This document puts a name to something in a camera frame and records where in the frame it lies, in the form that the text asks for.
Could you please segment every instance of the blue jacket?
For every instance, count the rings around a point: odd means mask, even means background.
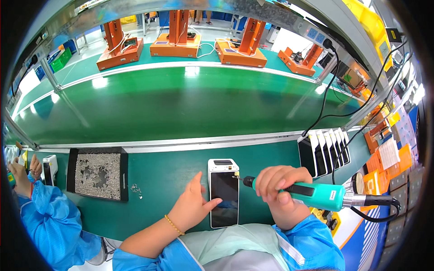
[[[290,270],[328,268],[345,270],[344,257],[333,243],[326,224],[314,215],[289,231],[273,226],[278,234],[279,246]],[[155,259],[140,257],[117,249],[113,255],[113,271],[201,271],[204,268],[185,244],[175,239]]]
[[[45,260],[58,271],[83,265],[101,250],[101,238],[82,231],[80,211],[56,186],[34,185],[32,199],[19,198],[21,220]]]

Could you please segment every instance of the hand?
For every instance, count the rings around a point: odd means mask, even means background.
[[[33,171],[33,176],[35,177],[35,180],[39,180],[42,173],[42,164],[41,162],[39,162],[36,154],[33,154],[32,156],[32,161],[30,162],[30,170]]]
[[[207,202],[202,197],[205,187],[201,185],[201,177],[202,172],[194,176],[168,214],[169,219],[181,232],[199,224],[212,209],[222,202],[219,198]]]
[[[256,178],[256,194],[268,203],[274,222],[282,230],[292,229],[310,215],[309,208],[293,202],[288,192],[279,193],[279,190],[296,182],[312,183],[312,177],[305,167],[268,167]]]
[[[30,198],[32,183],[29,181],[29,178],[27,178],[24,166],[18,164],[18,157],[16,157],[12,163],[9,162],[7,168],[15,178],[15,192],[19,195],[25,195]]]

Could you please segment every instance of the green crate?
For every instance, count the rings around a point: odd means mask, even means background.
[[[71,49],[66,48],[65,51],[63,51],[63,53],[59,54],[57,56],[57,59],[54,60],[53,62],[51,62],[51,68],[53,68],[54,72],[57,72],[59,70],[61,70],[63,67],[65,67],[65,65],[68,63],[68,61],[71,59]]]

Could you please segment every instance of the electric screwdriver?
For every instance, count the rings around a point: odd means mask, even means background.
[[[243,184],[255,189],[255,177],[247,176],[239,178]],[[371,205],[394,205],[397,214],[401,210],[399,201],[392,196],[360,195],[347,192],[342,185],[324,183],[296,183],[282,191],[287,191],[296,201],[305,205],[322,210],[338,212],[344,207],[371,206]]]

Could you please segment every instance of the green work surface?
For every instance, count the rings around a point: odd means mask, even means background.
[[[300,131],[321,110],[324,94],[317,93],[317,87],[252,70],[143,69],[71,86],[55,94],[58,99],[51,95],[27,108],[15,122],[38,144]],[[356,100],[330,91],[324,114],[347,114],[357,108]],[[348,121],[348,117],[326,118],[316,128],[341,127]]]
[[[337,184],[348,180],[369,159],[370,154],[362,134],[350,145],[352,162],[338,169],[335,174]],[[29,153],[29,164],[32,157]],[[53,154],[37,152],[37,157]],[[201,184],[209,191],[207,162],[209,159],[232,158],[240,167],[240,174],[257,176],[259,172],[276,165],[300,166],[296,141],[271,144],[231,147],[209,150],[190,150],[163,153],[131,153],[128,155],[128,186],[137,184],[139,194],[129,189],[128,202],[114,202],[80,196],[66,192],[66,172],[68,154],[54,153],[59,170],[56,185],[80,209],[83,230],[96,235],[123,241],[130,235],[152,225],[168,214],[174,203],[193,176],[202,171]],[[314,182],[331,183],[329,176]],[[268,205],[252,188],[240,184],[239,224],[274,224]],[[211,230],[209,215],[189,232]]]
[[[109,70],[115,70],[119,68],[124,67],[130,67],[135,65],[141,65],[141,64],[149,64],[149,63],[161,63],[161,62],[178,62],[178,61],[208,61],[208,62],[220,62],[220,59],[218,58],[218,55],[216,52],[203,56],[200,58],[185,58],[185,57],[168,57],[168,56],[153,56],[151,57],[149,46],[152,43],[146,43],[143,45],[142,54],[140,56],[139,61],[113,67]],[[211,46],[203,46],[203,49],[199,49],[198,55],[209,53],[212,50]],[[264,54],[264,56],[267,58],[267,64],[265,65],[266,68],[275,69],[278,71],[283,72],[289,72],[291,73],[290,69],[279,59],[276,52],[260,49],[261,52]],[[74,82],[76,80],[79,80],[81,78],[94,75],[97,73],[100,73],[98,70],[98,67],[96,65],[96,62],[98,61],[100,55],[92,56],[86,59],[83,59],[81,61],[78,61],[76,63],[73,63],[69,66],[66,66],[65,68],[61,69],[60,71],[56,72],[54,76],[56,77],[57,81],[62,84],[68,84],[71,82]],[[321,73],[321,69],[314,66],[314,69],[316,70],[316,73],[313,75],[313,77],[319,76]],[[328,75],[326,80],[324,80],[325,83],[329,83],[332,79],[332,75]],[[19,105],[18,111],[32,103],[37,98],[41,97],[42,95],[52,91],[53,88],[51,84],[48,82],[46,78],[44,78],[41,81],[41,84],[36,86],[33,90],[31,90],[26,96],[23,97],[23,100],[21,104]]]

